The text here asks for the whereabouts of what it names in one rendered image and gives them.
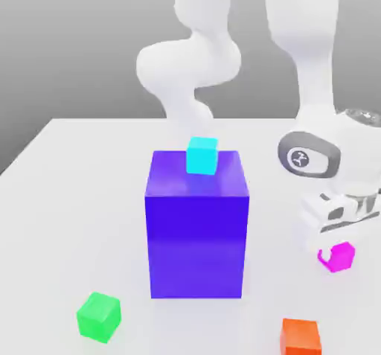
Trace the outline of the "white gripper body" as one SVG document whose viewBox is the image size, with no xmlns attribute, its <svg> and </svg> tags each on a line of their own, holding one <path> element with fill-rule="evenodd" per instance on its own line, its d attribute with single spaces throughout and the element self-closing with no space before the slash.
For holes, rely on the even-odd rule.
<svg viewBox="0 0 381 355">
<path fill-rule="evenodd" d="M 301 219 L 307 230 L 307 248 L 326 251 L 349 241 L 355 243 L 380 221 L 381 197 L 313 197 L 306 199 Z"/>
</svg>

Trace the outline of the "small magenta cube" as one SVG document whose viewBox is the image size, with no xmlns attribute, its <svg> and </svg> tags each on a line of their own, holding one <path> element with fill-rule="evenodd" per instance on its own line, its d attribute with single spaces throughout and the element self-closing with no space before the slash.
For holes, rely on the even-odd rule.
<svg viewBox="0 0 381 355">
<path fill-rule="evenodd" d="M 318 251 L 318 261 L 330 272 L 341 272 L 352 266 L 356 249 L 349 242 L 343 242 L 331 247 L 331 256 L 328 262 L 321 260 L 321 250 Z"/>
</svg>

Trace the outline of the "small orange cube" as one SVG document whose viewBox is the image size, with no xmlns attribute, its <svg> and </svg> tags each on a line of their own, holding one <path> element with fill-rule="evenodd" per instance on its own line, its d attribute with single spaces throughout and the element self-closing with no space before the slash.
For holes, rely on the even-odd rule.
<svg viewBox="0 0 381 355">
<path fill-rule="evenodd" d="M 281 355 L 322 355 L 317 322 L 283 319 L 280 350 Z"/>
</svg>

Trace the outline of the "small cyan cube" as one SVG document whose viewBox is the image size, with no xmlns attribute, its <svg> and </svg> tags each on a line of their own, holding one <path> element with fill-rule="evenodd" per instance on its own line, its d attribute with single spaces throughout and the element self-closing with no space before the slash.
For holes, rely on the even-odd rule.
<svg viewBox="0 0 381 355">
<path fill-rule="evenodd" d="M 191 174 L 214 175 L 217 171 L 218 140 L 192 137 L 186 150 L 186 171 Z"/>
</svg>

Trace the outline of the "small green cube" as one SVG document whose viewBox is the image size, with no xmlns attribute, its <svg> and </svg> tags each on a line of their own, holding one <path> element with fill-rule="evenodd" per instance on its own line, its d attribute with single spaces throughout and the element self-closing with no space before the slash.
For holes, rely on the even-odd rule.
<svg viewBox="0 0 381 355">
<path fill-rule="evenodd" d="M 77 311 L 77 325 L 81 336 L 106 344 L 121 323 L 119 299 L 93 292 Z"/>
</svg>

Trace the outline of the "large purple box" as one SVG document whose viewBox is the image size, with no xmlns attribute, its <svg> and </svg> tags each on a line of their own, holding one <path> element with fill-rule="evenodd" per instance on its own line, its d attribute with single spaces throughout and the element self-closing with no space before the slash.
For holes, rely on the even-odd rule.
<svg viewBox="0 0 381 355">
<path fill-rule="evenodd" d="M 249 189 L 236 151 L 214 175 L 189 174 L 185 152 L 153 153 L 144 195 L 152 298 L 240 298 Z"/>
</svg>

